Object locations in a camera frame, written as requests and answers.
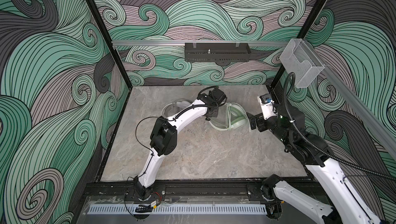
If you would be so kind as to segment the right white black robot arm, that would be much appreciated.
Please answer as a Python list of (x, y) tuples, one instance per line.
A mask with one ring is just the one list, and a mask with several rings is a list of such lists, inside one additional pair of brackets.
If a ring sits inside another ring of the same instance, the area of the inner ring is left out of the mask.
[(261, 105), (262, 113), (247, 114), (251, 129), (271, 131), (285, 147), (320, 183), (332, 204), (318, 200), (292, 187), (278, 175), (271, 175), (262, 182), (260, 191), (267, 206), (268, 216), (281, 216), (281, 202), (293, 206), (317, 224), (383, 224), (365, 203), (340, 163), (323, 138), (306, 132), (305, 115), (293, 106), (266, 103)]

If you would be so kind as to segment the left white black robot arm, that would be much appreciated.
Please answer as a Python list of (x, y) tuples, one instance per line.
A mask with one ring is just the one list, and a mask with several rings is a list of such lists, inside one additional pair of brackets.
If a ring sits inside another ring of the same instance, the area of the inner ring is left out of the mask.
[(150, 197), (163, 160), (177, 146), (178, 133), (202, 116), (207, 121), (217, 117), (218, 110), (226, 103), (226, 99), (226, 94), (218, 86), (207, 87), (186, 108), (170, 117), (160, 116), (156, 119), (150, 135), (147, 161), (142, 172), (134, 178), (135, 191), (141, 200)]

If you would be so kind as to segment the white over-ear headphones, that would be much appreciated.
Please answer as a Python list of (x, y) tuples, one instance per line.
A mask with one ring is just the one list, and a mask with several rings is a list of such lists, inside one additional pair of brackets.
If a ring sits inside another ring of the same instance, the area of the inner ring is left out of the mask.
[(191, 100), (187, 100), (183, 98), (174, 100), (173, 102), (168, 103), (163, 107), (161, 111), (161, 116), (163, 116), (164, 118), (174, 116), (175, 114), (179, 113), (180, 111), (187, 108), (191, 104), (192, 104)]

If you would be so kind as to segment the green over-ear headphones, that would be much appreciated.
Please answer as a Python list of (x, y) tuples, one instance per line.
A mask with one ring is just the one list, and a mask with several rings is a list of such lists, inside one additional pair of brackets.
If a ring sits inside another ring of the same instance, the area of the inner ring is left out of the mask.
[(248, 126), (248, 116), (244, 108), (235, 102), (227, 102), (225, 104), (225, 121), (220, 122), (218, 119), (213, 118), (209, 124), (218, 131), (236, 130), (243, 126)]

